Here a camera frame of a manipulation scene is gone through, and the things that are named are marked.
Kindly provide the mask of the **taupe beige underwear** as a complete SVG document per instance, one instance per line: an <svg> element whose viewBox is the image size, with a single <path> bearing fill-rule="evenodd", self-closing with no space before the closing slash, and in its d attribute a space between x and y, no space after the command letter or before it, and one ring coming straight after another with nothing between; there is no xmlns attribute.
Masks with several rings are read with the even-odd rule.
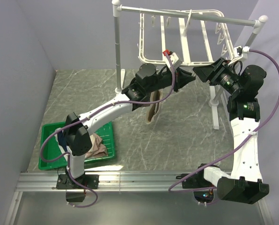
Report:
<svg viewBox="0 0 279 225"><path fill-rule="evenodd" d="M163 97L162 90L157 90L151 93L150 102L161 100ZM146 111L146 124L151 124L159 115L162 108L162 103L151 104Z"/></svg>

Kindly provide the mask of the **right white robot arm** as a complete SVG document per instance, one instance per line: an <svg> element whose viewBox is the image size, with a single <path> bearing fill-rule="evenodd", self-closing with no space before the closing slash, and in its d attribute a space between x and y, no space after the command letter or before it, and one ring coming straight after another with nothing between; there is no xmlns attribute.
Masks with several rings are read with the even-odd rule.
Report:
<svg viewBox="0 0 279 225"><path fill-rule="evenodd" d="M259 169L257 135L260 105L256 96L264 84L266 71L257 65L248 65L238 74L229 63L220 58L213 64L193 68L202 82L220 85L230 94L227 108L235 149L230 175L209 166L196 175L196 182L203 188L212 183L221 200L254 204L270 191Z"/></svg>

